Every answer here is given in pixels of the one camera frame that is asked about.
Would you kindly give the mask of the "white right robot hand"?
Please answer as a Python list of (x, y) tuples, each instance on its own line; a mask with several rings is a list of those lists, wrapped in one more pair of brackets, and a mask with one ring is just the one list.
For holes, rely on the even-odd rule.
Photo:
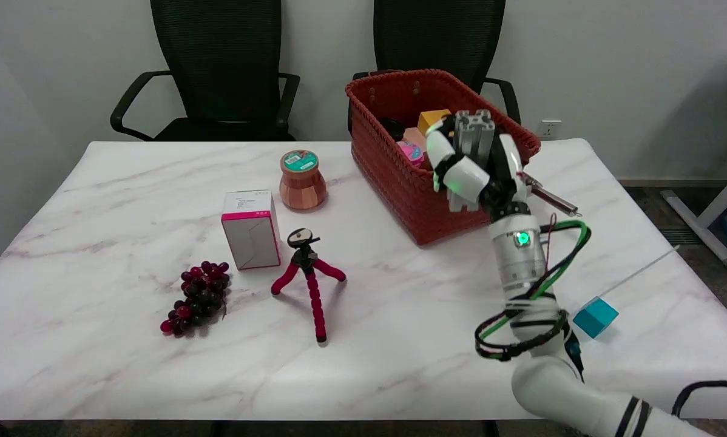
[(425, 132), (425, 146), (434, 191), (447, 192), (450, 211), (482, 210), (493, 222), (524, 212), (521, 155), (489, 110), (443, 116)]

